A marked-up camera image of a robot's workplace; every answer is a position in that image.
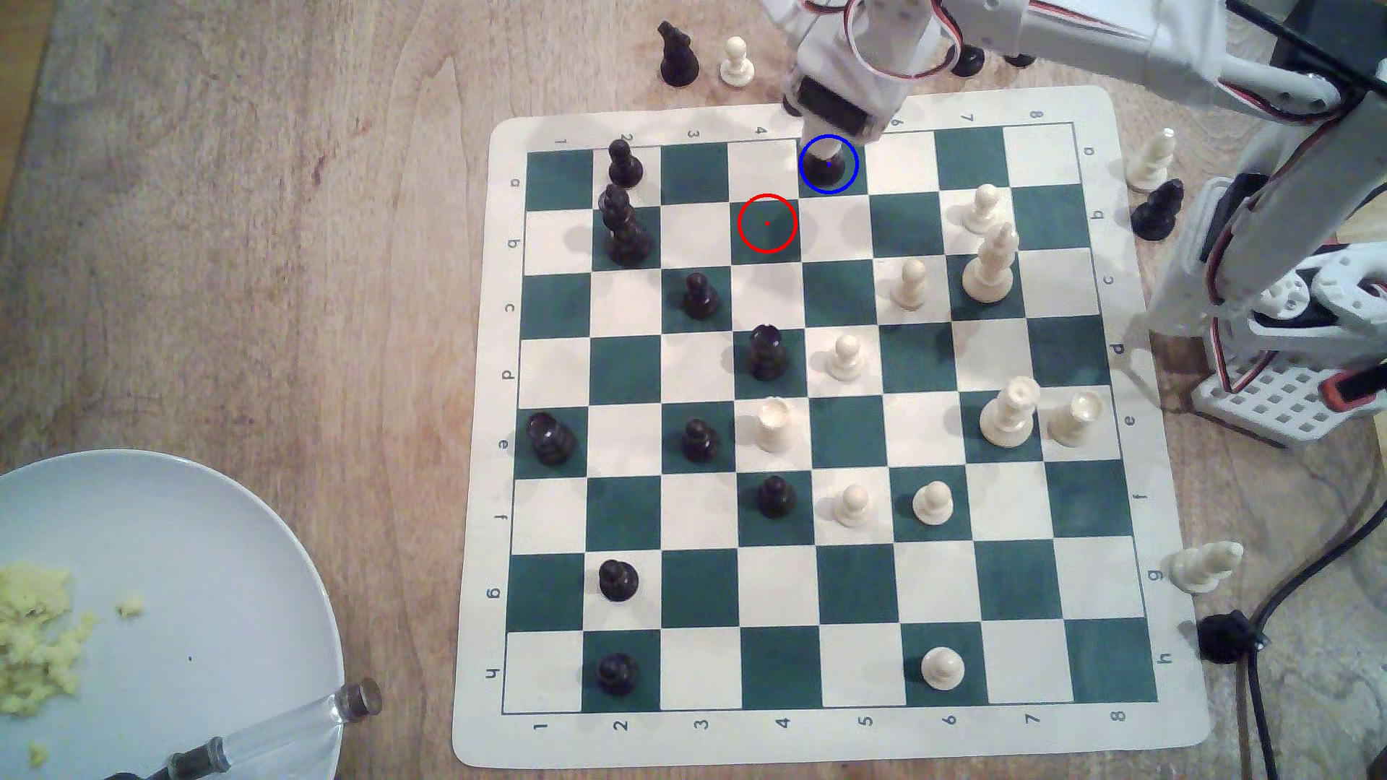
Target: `white pawn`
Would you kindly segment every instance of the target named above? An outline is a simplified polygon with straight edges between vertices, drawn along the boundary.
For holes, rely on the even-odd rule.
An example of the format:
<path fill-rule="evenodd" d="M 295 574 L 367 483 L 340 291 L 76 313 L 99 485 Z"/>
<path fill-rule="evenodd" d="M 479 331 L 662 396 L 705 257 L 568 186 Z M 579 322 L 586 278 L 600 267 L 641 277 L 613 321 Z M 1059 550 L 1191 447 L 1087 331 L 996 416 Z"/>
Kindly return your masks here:
<path fill-rule="evenodd" d="M 1211 541 L 1180 550 L 1171 561 L 1171 582 L 1184 593 L 1208 593 L 1243 562 L 1243 545 Z"/>
<path fill-rule="evenodd" d="M 890 289 L 890 300 L 904 310 L 915 311 L 925 304 L 925 264 L 910 258 L 900 266 L 900 282 Z"/>
<path fill-rule="evenodd" d="M 953 516 L 953 491 L 942 482 L 931 482 L 915 491 L 910 507 L 915 511 L 915 518 L 927 526 L 943 525 Z"/>
<path fill-rule="evenodd" d="M 994 304 L 1007 297 L 1014 282 L 1011 261 L 1019 246 L 1021 237 L 1011 222 L 993 228 L 978 247 L 978 257 L 963 268 L 963 291 L 979 304 Z"/>
<path fill-rule="evenodd" d="M 947 647 L 936 647 L 920 659 L 920 676 L 931 688 L 950 691 L 963 681 L 963 656 Z"/>
<path fill-rule="evenodd" d="M 723 60 L 723 65 L 717 69 L 718 75 L 723 76 L 723 83 L 735 87 L 752 83 L 752 79 L 756 78 L 756 65 L 752 65 L 752 61 L 746 58 L 746 42 L 734 35 L 727 39 L 723 49 L 727 51 L 727 60 Z"/>
<path fill-rule="evenodd" d="M 1018 376 L 988 401 L 978 418 L 982 436 L 997 447 L 1019 447 L 1035 430 L 1032 412 L 1040 401 L 1040 386 L 1029 376 Z"/>
<path fill-rule="evenodd" d="M 1171 178 L 1171 162 L 1175 161 L 1175 130 L 1165 128 L 1161 135 L 1142 144 L 1132 162 L 1128 164 L 1128 187 L 1137 193 L 1150 193 Z"/>
<path fill-rule="evenodd" d="M 963 215 L 963 226 L 986 236 L 997 225 L 997 201 L 1001 193 L 992 185 L 982 185 L 972 193 L 972 208 Z"/>

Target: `black chess piece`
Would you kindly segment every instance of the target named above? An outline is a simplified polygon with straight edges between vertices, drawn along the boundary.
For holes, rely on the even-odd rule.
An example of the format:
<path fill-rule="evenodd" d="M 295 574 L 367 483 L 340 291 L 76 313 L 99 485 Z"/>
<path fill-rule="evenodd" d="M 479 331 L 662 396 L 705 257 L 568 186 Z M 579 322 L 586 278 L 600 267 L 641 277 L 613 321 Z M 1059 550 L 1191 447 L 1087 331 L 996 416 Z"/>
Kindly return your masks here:
<path fill-rule="evenodd" d="M 598 687 L 614 695 L 624 697 L 635 690 L 641 668 L 624 652 L 613 652 L 598 661 Z"/>
<path fill-rule="evenodd" d="M 1132 232 L 1147 241 L 1160 241 L 1175 230 L 1175 215 L 1184 201 L 1184 182 L 1171 179 L 1155 187 L 1146 203 L 1132 210 Z"/>
<path fill-rule="evenodd" d="M 785 340 L 774 325 L 757 325 L 752 329 L 752 376 L 770 382 L 789 368 L 789 353 Z"/>
<path fill-rule="evenodd" d="M 645 175 L 645 165 L 631 154 L 631 144 L 626 143 L 626 139 L 612 142 L 612 146 L 608 147 L 608 154 L 612 155 L 612 164 L 608 165 L 608 178 L 612 179 L 613 185 L 631 189 L 641 183 L 641 176 Z"/>
<path fill-rule="evenodd" d="M 684 278 L 684 311 L 694 319 L 707 319 L 717 314 L 723 298 L 709 283 L 707 275 L 695 271 Z"/>
<path fill-rule="evenodd" d="M 689 36 L 670 22 L 657 28 L 664 39 L 664 60 L 660 61 L 660 78 L 670 86 L 688 86 L 698 78 L 698 57 L 689 46 Z"/>
<path fill-rule="evenodd" d="M 609 601 L 626 601 L 641 587 L 641 575 L 626 561 L 608 559 L 598 566 L 598 587 Z"/>
<path fill-rule="evenodd" d="M 767 518 L 784 518 L 795 509 L 795 486 L 779 475 L 771 475 L 756 491 L 756 508 Z"/>
<path fill-rule="evenodd" d="M 578 437 L 573 429 L 559 422 L 549 412 L 534 412 L 526 422 L 526 434 L 534 457 L 546 466 L 556 466 L 573 457 Z"/>

